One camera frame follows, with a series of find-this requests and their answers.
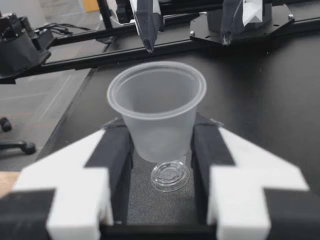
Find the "metal bracket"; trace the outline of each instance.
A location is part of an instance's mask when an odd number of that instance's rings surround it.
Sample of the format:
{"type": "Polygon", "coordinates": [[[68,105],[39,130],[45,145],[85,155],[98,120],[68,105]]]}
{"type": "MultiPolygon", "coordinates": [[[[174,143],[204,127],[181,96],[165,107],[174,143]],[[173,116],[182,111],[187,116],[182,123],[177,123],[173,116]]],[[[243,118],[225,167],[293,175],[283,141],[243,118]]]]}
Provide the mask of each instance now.
{"type": "MultiPolygon", "coordinates": [[[[287,5],[279,5],[272,7],[271,20],[255,30],[248,30],[234,36],[232,44],[260,41],[272,36],[283,27],[295,21],[292,13],[287,5]]],[[[221,44],[220,32],[213,32],[209,30],[207,15],[201,15],[191,21],[190,24],[190,39],[194,41],[212,42],[221,44]]]]}

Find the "floor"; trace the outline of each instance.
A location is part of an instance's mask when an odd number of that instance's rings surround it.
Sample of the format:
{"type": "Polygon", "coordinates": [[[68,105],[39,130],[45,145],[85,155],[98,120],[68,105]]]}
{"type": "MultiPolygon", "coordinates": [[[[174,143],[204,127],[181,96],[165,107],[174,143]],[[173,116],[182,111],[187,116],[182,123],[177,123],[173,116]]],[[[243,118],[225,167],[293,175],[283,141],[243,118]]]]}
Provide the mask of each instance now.
{"type": "MultiPolygon", "coordinates": [[[[48,22],[90,29],[101,24],[99,12],[85,13],[78,0],[39,1],[48,22]]],[[[95,40],[57,46],[50,49],[48,62],[82,57],[92,51],[100,53],[104,48],[95,40]]],[[[37,159],[89,72],[54,72],[19,78],[16,85],[0,85],[0,117],[7,117],[13,125],[11,132],[0,132],[0,141],[26,140],[37,147],[37,152],[29,156],[17,149],[1,151],[0,171],[20,171],[37,159]]]]}

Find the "black table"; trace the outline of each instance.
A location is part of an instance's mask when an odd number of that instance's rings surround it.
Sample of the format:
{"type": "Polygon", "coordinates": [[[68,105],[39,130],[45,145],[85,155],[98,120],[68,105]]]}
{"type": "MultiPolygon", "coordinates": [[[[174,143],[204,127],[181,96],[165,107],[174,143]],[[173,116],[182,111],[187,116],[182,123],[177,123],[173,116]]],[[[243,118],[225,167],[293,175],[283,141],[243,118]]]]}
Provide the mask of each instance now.
{"type": "MultiPolygon", "coordinates": [[[[189,26],[160,34],[158,43],[189,38],[189,26]]],[[[119,37],[109,48],[141,47],[138,36],[119,37]]],[[[312,190],[320,194],[320,35],[296,36],[268,47],[235,54],[205,49],[152,59],[189,64],[203,73],[207,93],[198,111],[225,128],[298,165],[312,190]]],[[[106,100],[113,78],[139,62],[93,69],[42,156],[99,129],[118,114],[106,100]]],[[[131,179],[128,222],[196,223],[193,183],[173,193],[154,190],[153,165],[136,157],[131,179]]]]}

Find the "plastic cup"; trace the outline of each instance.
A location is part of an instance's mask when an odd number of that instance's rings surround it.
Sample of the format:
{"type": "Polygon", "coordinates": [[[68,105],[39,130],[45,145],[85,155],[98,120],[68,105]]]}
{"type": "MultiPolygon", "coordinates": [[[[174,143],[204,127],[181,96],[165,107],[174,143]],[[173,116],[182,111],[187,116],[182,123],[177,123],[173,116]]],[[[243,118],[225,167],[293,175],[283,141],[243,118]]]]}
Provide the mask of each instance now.
{"type": "Polygon", "coordinates": [[[190,149],[196,109],[207,83],[195,68],[170,61],[140,64],[120,73],[107,100],[127,125],[137,153],[157,163],[152,185],[163,192],[183,187],[190,171],[183,163],[190,149]]]}

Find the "cable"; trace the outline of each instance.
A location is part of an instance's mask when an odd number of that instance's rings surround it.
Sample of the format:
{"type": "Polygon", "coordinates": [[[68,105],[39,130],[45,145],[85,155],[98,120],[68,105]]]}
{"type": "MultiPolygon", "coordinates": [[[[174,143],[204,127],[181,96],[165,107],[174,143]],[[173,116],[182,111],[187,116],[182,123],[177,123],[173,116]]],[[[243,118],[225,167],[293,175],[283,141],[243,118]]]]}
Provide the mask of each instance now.
{"type": "Polygon", "coordinates": [[[51,30],[51,32],[58,34],[58,35],[71,35],[73,34],[72,31],[69,31],[69,28],[73,28],[73,29],[81,29],[84,31],[91,31],[90,28],[87,27],[82,27],[82,26],[76,26],[73,24],[69,24],[69,23],[48,23],[42,27],[38,27],[37,30],[41,31],[43,29],[49,29],[51,30]]]}

